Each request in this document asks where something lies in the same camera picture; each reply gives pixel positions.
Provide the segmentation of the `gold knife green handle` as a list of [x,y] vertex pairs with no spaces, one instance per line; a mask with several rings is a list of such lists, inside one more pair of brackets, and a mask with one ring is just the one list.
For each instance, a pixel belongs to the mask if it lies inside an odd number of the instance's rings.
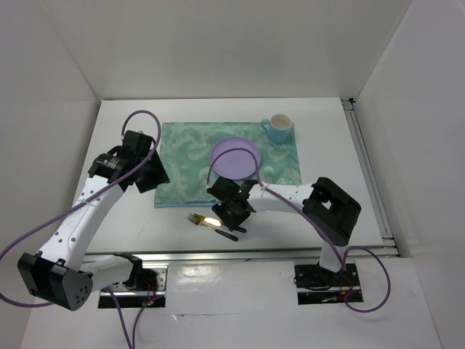
[[[212,225],[214,227],[226,228],[226,225],[221,220],[218,220],[217,218],[207,217],[207,216],[204,216],[204,215],[201,215],[201,214],[194,214],[193,216],[195,218],[199,219],[200,221],[204,221],[204,222],[206,222],[209,225]],[[247,233],[247,230],[245,228],[242,228],[242,227],[237,227],[236,229],[234,229],[234,231],[237,231],[237,232],[240,232],[240,233]]]

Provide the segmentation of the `gold fork green handle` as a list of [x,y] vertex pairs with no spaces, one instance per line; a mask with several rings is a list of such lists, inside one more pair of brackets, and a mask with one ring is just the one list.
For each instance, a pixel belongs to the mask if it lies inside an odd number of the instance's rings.
[[193,223],[193,224],[195,224],[195,225],[197,225],[197,226],[208,228],[209,230],[212,230],[212,231],[214,231],[215,233],[217,233],[217,234],[219,234],[219,235],[221,235],[221,236],[223,236],[223,237],[225,237],[225,238],[228,238],[228,239],[231,240],[231,241],[235,241],[235,242],[238,241],[238,237],[237,237],[237,236],[234,236],[234,235],[232,235],[231,233],[227,233],[227,232],[225,232],[225,231],[223,231],[223,230],[220,230],[220,229],[218,229],[218,228],[215,227],[215,226],[209,225],[207,222],[205,222],[204,220],[201,220],[201,219],[197,218],[197,217],[196,217],[195,215],[193,215],[193,214],[189,214],[189,215],[187,216],[187,218],[188,218],[188,220],[189,220],[191,223]]

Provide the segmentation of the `purple plastic plate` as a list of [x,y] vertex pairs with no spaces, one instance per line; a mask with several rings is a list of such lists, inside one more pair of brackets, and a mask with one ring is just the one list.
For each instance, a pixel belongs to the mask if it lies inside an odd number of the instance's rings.
[[[259,148],[252,141],[244,137],[226,137],[218,141],[210,151],[210,163],[224,151],[232,148],[244,148],[253,153],[257,164],[261,162]],[[243,180],[256,171],[254,159],[246,151],[231,151],[221,156],[213,165],[213,171],[230,180]]]

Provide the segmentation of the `green patterned cloth placemat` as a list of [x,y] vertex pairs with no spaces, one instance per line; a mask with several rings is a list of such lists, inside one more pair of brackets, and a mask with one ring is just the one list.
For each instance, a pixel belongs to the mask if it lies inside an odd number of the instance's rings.
[[155,190],[155,207],[211,206],[214,197],[206,192],[211,149],[220,140],[234,136],[252,141],[259,149],[259,175],[264,182],[302,183],[293,130],[283,144],[275,144],[259,122],[164,123],[159,156],[170,183]]

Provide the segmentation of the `light blue mug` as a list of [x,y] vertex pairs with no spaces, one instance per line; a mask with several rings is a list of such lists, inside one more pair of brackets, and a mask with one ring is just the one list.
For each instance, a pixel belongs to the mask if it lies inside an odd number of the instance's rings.
[[272,142],[281,144],[286,141],[293,127],[291,119],[284,114],[276,114],[271,119],[263,119],[261,127]]

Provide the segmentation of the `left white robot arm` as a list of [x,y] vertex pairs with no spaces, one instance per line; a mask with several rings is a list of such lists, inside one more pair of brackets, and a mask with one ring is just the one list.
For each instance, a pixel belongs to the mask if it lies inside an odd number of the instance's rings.
[[93,291],[113,284],[128,290],[156,286],[157,273],[143,268],[142,260],[127,252],[89,265],[83,259],[108,212],[129,186],[136,185],[145,193],[168,180],[155,140],[140,132],[126,132],[121,145],[93,161],[74,211],[54,235],[35,254],[20,257],[17,268],[29,293],[75,311]]

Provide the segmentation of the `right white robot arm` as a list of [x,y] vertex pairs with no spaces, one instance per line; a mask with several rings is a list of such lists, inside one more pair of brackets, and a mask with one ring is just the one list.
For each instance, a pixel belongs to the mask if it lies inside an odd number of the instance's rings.
[[317,276],[335,284],[346,269],[349,240],[361,205],[334,181],[319,177],[313,184],[274,185],[258,180],[237,184],[219,177],[207,187],[217,202],[212,210],[229,230],[240,227],[253,213],[287,212],[301,215],[323,240]]

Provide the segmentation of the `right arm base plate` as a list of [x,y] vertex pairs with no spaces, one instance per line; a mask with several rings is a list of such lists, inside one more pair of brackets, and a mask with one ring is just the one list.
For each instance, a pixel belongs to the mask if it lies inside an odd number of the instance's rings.
[[347,302],[363,302],[360,279],[354,263],[346,270],[333,273],[318,264],[294,266],[294,284],[300,305],[329,305]]

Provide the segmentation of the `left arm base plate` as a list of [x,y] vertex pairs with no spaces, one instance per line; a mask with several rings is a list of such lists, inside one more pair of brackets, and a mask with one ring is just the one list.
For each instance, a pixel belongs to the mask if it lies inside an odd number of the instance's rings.
[[143,305],[150,308],[166,306],[168,265],[148,264],[145,268],[151,269],[155,276],[145,278],[134,289],[129,289],[123,284],[113,284],[108,287],[116,296],[122,309],[140,309]]

